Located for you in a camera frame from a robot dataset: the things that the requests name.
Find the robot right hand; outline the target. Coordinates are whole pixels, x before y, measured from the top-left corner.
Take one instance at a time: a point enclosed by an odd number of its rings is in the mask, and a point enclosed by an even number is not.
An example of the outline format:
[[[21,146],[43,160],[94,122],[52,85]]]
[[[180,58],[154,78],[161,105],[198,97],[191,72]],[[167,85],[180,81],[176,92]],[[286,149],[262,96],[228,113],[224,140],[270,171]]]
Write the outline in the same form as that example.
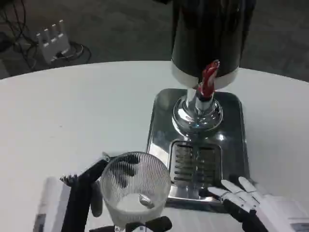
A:
[[[219,200],[225,211],[245,232],[307,232],[309,214],[297,201],[271,194],[263,195],[243,176],[222,179],[220,185],[199,190]]]

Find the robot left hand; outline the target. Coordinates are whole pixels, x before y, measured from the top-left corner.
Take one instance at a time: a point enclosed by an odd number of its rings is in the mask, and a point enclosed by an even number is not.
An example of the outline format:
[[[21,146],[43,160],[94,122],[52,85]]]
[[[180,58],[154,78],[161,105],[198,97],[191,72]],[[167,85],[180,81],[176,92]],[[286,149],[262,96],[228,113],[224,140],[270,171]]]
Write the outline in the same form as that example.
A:
[[[162,215],[171,179],[165,164],[145,152],[104,155],[81,175],[48,178],[33,230],[83,232],[89,213],[106,208],[111,226],[99,232],[166,232],[172,222]]]

